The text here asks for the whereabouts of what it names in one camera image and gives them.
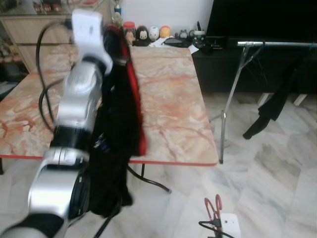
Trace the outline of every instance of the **television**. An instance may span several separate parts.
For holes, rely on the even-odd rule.
[[[207,36],[317,42],[317,0],[214,0]]]

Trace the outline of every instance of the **black cloth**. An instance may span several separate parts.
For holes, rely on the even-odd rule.
[[[276,120],[279,117],[294,82],[305,76],[303,68],[310,52],[311,49],[309,49],[308,53],[300,56],[293,64],[287,67],[284,72],[282,84],[279,86],[274,95],[266,103],[259,107],[259,118],[243,134],[245,139],[251,139],[252,136],[264,130],[271,119]]]
[[[106,31],[105,48],[110,56],[122,54],[120,37],[123,35]],[[91,177],[90,210],[107,217],[121,199],[122,206],[132,205],[126,186],[127,166],[140,138],[136,102],[125,66],[113,65],[110,75],[104,78],[102,92],[88,171]]]

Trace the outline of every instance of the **red trim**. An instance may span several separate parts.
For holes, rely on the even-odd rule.
[[[0,155],[4,159],[22,159],[22,160],[41,160],[39,156],[22,156],[22,155]],[[130,164],[147,164],[147,165],[181,165],[181,166],[200,166],[200,167],[213,167],[217,163],[183,163],[183,162],[160,162],[160,161],[143,161],[143,160],[130,160]]]
[[[121,50],[124,57],[130,57],[128,47],[125,43],[125,40],[120,36],[120,30],[115,25],[110,25],[107,28],[110,31],[113,31],[115,34],[117,34],[120,37],[120,44],[121,44]],[[140,134],[140,142],[139,142],[139,155],[145,155],[147,150],[147,142],[145,139],[144,131],[142,128],[143,124],[143,116],[141,113],[141,98],[139,94],[139,86],[138,86],[138,80],[135,75],[135,71],[133,68],[133,64],[131,59],[129,60],[127,64],[127,72],[128,72],[128,78],[130,81],[130,86],[133,94],[133,98],[136,104],[136,113],[138,117],[138,127],[139,127],[139,134]]]

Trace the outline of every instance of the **metal table leg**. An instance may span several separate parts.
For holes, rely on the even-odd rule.
[[[2,158],[0,158],[0,175],[3,175]]]
[[[228,101],[226,103],[226,106],[225,106],[224,110],[221,112],[221,115],[220,115],[221,116],[221,138],[220,138],[220,158],[219,158],[219,162],[221,164],[223,164],[224,139],[225,139],[225,127],[226,127],[227,113],[228,113],[229,106],[230,106],[230,103],[231,103],[231,100],[232,100],[232,97],[233,97],[233,93],[234,93],[234,91],[235,91],[235,89],[237,87],[237,83],[238,83],[238,80],[239,80],[239,77],[240,77],[241,70],[248,63],[250,63],[254,59],[255,56],[257,56],[260,53],[260,51],[265,46],[265,43],[263,42],[262,46],[250,58],[248,58],[246,60],[249,48],[251,46],[253,46],[252,42],[246,42],[245,43],[245,46],[243,48],[243,51],[242,51],[242,54],[241,54],[241,57],[240,57],[239,67],[238,67],[238,70],[237,70],[236,76],[234,78],[234,81],[233,81],[233,84],[232,84],[232,87],[231,87],[231,91],[230,91],[230,94],[229,94],[229,97],[228,97]]]
[[[131,169],[130,166],[128,166],[128,171],[134,176],[136,177],[137,179],[140,179],[142,180],[143,182],[147,182],[147,183],[150,183],[150,184],[153,184],[155,186],[158,186],[160,187],[161,189],[165,190],[166,192],[168,193],[172,193],[172,190],[169,189],[168,187],[165,187],[164,185],[158,183],[158,182],[155,182],[155,181],[152,181],[152,180],[149,180],[147,178],[144,177],[144,169],[145,169],[145,164],[142,164],[142,172],[141,172],[141,175],[137,174],[133,169]]]

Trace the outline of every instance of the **white wall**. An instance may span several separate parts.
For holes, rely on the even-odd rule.
[[[207,30],[213,0],[123,0],[123,21],[134,21],[136,27],[168,25],[172,32],[188,31],[199,21]]]

